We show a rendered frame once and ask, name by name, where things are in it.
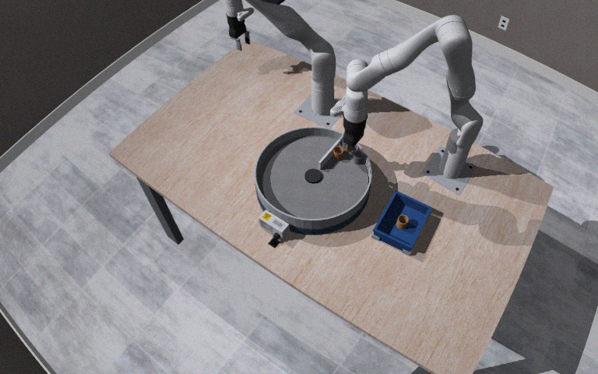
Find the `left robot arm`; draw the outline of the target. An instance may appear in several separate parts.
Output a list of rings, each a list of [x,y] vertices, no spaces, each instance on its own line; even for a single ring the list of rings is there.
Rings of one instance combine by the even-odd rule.
[[[448,66],[446,81],[451,119],[457,127],[449,135],[439,171],[446,178],[454,179],[459,177],[484,121],[469,103],[476,91],[473,44],[462,17],[450,15],[439,19],[403,43],[375,55],[370,65],[361,59],[350,62],[346,69],[345,105],[351,111],[363,111],[368,105],[368,89],[386,76],[405,69],[436,42]]]

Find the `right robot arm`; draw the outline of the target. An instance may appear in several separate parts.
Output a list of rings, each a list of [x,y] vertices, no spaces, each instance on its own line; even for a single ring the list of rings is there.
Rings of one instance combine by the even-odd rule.
[[[334,105],[336,57],[332,45],[319,36],[290,6],[245,0],[285,36],[300,41],[311,54],[311,109],[329,115]]]

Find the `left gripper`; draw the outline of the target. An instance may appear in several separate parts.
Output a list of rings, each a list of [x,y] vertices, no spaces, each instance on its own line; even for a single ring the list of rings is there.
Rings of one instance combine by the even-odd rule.
[[[333,117],[343,115],[345,132],[342,136],[342,148],[349,150],[349,146],[355,146],[364,136],[364,129],[368,118],[368,106],[363,111],[351,111],[346,107],[345,100],[346,96],[343,96],[330,110],[330,114]]]

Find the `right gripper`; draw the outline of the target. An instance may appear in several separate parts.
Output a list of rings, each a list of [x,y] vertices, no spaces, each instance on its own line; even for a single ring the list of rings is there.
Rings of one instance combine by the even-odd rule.
[[[242,34],[245,34],[245,43],[250,44],[250,32],[246,30],[244,20],[248,18],[253,12],[253,8],[244,9],[242,3],[236,7],[226,6],[227,22],[230,27],[229,35],[231,39],[236,40],[237,49],[239,51],[241,51],[241,42],[238,37],[240,37]]]

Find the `blue crate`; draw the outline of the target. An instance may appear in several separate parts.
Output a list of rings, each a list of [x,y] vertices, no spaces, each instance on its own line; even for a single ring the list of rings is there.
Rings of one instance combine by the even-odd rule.
[[[405,249],[409,252],[413,248],[431,208],[431,206],[395,191],[373,229],[374,235],[379,237],[382,242],[401,251]],[[400,215],[406,215],[409,218],[405,229],[398,229],[396,226]]]

